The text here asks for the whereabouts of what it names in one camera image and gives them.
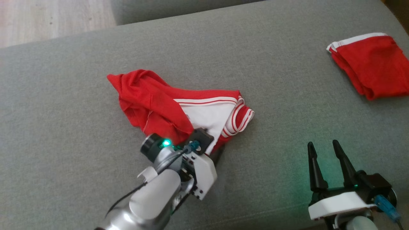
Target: gray fabric surface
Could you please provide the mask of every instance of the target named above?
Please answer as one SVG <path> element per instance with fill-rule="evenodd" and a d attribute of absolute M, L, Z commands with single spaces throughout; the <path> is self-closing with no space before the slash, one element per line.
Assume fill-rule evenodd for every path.
<path fill-rule="evenodd" d="M 260 0 L 111 0 L 117 25 L 191 14 Z"/>
<path fill-rule="evenodd" d="M 367 101 L 325 50 L 369 32 L 409 55 L 409 37 L 377 0 L 264 1 L 1 49 L 0 229 L 93 229 L 140 182 L 144 135 L 106 79 L 138 68 L 175 87 L 240 89 L 256 112 L 207 198 L 189 198 L 168 230 L 316 224 L 307 143 L 335 187 L 332 139 L 356 169 L 394 185 L 408 226 L 409 97 Z"/>

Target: green led light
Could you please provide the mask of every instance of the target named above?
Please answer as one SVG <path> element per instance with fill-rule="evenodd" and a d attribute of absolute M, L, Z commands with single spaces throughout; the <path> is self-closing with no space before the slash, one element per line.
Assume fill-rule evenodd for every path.
<path fill-rule="evenodd" d="M 163 145 L 163 147 L 169 146 L 169 145 L 171 145 L 171 141 L 170 140 L 164 140 L 162 142 L 162 145 Z"/>

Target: white lining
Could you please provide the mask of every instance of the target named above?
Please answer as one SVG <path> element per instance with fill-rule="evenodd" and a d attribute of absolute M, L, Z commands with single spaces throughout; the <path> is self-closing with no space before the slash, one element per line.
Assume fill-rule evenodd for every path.
<path fill-rule="evenodd" d="M 363 35 L 358 35 L 352 38 L 347 38 L 341 41 L 335 41 L 331 43 L 329 46 L 327 46 L 327 51 L 331 53 L 330 48 L 332 48 L 335 52 L 337 52 L 337 48 L 343 45 L 348 45 L 357 41 L 361 41 L 367 38 L 371 37 L 378 37 L 378 36 L 388 36 L 387 34 L 384 33 L 370 33 L 370 34 L 363 34 Z"/>

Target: wooden floor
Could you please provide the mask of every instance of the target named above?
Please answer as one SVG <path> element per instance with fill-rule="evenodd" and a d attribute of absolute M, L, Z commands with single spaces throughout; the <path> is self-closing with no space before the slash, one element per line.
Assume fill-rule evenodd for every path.
<path fill-rule="evenodd" d="M 110 0 L 0 0 L 0 48 L 113 26 Z"/>

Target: white stripe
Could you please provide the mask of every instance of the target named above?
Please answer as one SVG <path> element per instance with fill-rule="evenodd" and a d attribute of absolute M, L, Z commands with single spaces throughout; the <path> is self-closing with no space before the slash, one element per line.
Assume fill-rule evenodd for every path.
<path fill-rule="evenodd" d="M 225 138 L 228 138 L 229 136 L 227 136 L 224 131 L 222 131 L 222 136 L 225 137 Z"/>
<path fill-rule="evenodd" d="M 236 124 L 236 116 L 237 116 L 238 112 L 240 111 L 240 109 L 243 108 L 243 107 L 244 107 L 244 103 L 239 105 L 239 107 L 237 107 L 237 109 L 235 109 L 235 113 L 233 114 L 232 121 L 230 120 L 230 122 L 233 123 L 233 129 L 234 129 L 235 132 L 238 132 L 238 128 L 237 128 L 237 124 Z"/>
<path fill-rule="evenodd" d="M 177 103 L 206 103 L 209 102 L 214 102 L 214 101 L 218 101 L 218 100 L 230 100 L 230 101 L 234 101 L 235 103 L 237 103 L 237 99 L 234 97 L 211 97 L 211 98 L 206 98 L 206 99 L 174 99 L 175 102 Z"/>
<path fill-rule="evenodd" d="M 151 111 L 149 111 L 148 117 L 146 118 L 145 127 L 144 127 L 144 129 L 142 130 L 142 132 L 145 132 L 146 126 L 148 125 L 149 116 L 151 115 L 151 113 L 152 113 L 152 112 L 153 112 L 152 110 L 151 110 Z"/>
<path fill-rule="evenodd" d="M 235 133 L 229 132 L 226 128 L 224 128 L 223 130 L 226 132 L 226 134 L 227 134 L 228 136 L 234 136 L 234 135 L 237 134 L 236 132 L 235 132 Z"/>
<path fill-rule="evenodd" d="M 252 110 L 251 113 L 250 113 L 249 119 L 246 121 L 243 128 L 241 130 L 239 130 L 239 132 L 242 132 L 247 127 L 247 125 L 253 119 L 253 117 L 254 117 L 254 111 Z"/>
<path fill-rule="evenodd" d="M 241 132 L 241 131 L 243 130 L 244 122 L 246 121 L 247 117 L 250 116 L 250 113 L 251 113 L 251 112 L 252 112 L 251 109 L 247 109 L 247 112 L 246 112 L 246 114 L 244 115 L 243 120 L 241 121 L 241 124 L 240 124 L 240 126 L 238 127 L 238 129 L 237 129 L 239 132 Z"/>
<path fill-rule="evenodd" d="M 370 33 L 370 34 L 363 34 L 363 35 L 358 35 L 352 38 L 347 38 L 341 41 L 335 41 L 331 43 L 329 46 L 327 46 L 327 51 L 331 53 L 330 48 L 332 48 L 335 52 L 337 51 L 337 48 L 343 45 L 348 45 L 357 41 L 362 41 L 367 38 L 371 37 L 378 37 L 378 36 L 388 36 L 387 34 L 384 33 Z"/>

